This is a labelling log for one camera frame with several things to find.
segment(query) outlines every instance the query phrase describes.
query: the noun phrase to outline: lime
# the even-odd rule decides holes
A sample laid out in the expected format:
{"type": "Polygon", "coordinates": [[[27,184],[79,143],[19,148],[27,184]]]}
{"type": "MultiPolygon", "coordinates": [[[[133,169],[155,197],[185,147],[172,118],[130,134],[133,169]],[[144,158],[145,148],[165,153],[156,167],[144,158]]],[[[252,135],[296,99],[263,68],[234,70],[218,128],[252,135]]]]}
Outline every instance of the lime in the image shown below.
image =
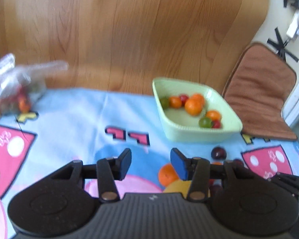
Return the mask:
{"type": "Polygon", "coordinates": [[[210,118],[203,117],[199,120],[198,125],[204,128],[211,128],[213,126],[213,123],[210,118]]]}
{"type": "Polygon", "coordinates": [[[167,97],[160,98],[160,99],[159,99],[159,102],[161,103],[162,108],[163,108],[164,110],[168,109],[168,107],[169,107],[169,101],[168,101],[168,98],[167,98],[167,97]]]}

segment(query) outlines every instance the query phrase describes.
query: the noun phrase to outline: light green plastic bowl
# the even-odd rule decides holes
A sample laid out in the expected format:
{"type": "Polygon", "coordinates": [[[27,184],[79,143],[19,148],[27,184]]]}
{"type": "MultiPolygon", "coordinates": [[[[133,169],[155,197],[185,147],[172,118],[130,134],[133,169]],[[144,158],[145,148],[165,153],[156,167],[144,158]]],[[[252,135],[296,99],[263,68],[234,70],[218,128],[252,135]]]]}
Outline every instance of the light green plastic bowl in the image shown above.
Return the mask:
{"type": "Polygon", "coordinates": [[[155,78],[153,80],[153,92],[158,108],[160,120],[166,137],[174,142],[221,142],[234,133],[241,132],[243,124],[233,109],[213,88],[198,83],[168,79],[155,78]],[[217,110],[222,114],[222,128],[200,128],[199,119],[203,116],[192,117],[186,113],[184,108],[163,110],[159,99],[162,97],[178,96],[201,93],[206,100],[205,108],[217,110]]]}

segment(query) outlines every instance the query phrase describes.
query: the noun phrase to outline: wooden board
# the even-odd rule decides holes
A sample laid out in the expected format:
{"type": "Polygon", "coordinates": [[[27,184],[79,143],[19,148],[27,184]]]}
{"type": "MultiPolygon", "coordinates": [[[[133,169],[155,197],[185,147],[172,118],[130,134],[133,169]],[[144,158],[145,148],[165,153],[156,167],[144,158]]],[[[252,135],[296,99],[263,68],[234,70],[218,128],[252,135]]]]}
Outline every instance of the wooden board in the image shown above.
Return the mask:
{"type": "Polygon", "coordinates": [[[0,57],[69,62],[50,87],[152,94],[166,76],[221,92],[269,0],[0,0],[0,57]]]}

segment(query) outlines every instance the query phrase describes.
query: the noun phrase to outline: brown cushion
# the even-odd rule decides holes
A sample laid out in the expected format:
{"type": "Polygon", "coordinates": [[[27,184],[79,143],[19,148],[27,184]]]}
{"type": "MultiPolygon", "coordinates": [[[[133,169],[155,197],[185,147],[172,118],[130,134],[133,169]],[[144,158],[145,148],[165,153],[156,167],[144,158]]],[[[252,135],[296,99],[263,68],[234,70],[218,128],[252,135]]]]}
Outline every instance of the brown cushion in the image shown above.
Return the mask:
{"type": "Polygon", "coordinates": [[[255,43],[241,55],[223,96],[243,123],[243,133],[297,140],[281,117],[296,73],[266,46],[255,43]]]}

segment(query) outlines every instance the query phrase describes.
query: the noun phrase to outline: plastic bag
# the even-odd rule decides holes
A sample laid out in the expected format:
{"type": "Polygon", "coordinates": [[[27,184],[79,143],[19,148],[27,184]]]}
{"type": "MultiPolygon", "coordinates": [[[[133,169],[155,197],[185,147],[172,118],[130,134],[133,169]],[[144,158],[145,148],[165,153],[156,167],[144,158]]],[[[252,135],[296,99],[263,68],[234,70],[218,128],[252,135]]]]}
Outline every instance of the plastic bag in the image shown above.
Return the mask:
{"type": "Polygon", "coordinates": [[[68,69],[65,61],[15,66],[13,54],[0,60],[0,115],[27,113],[45,92],[45,77],[68,69]]]}

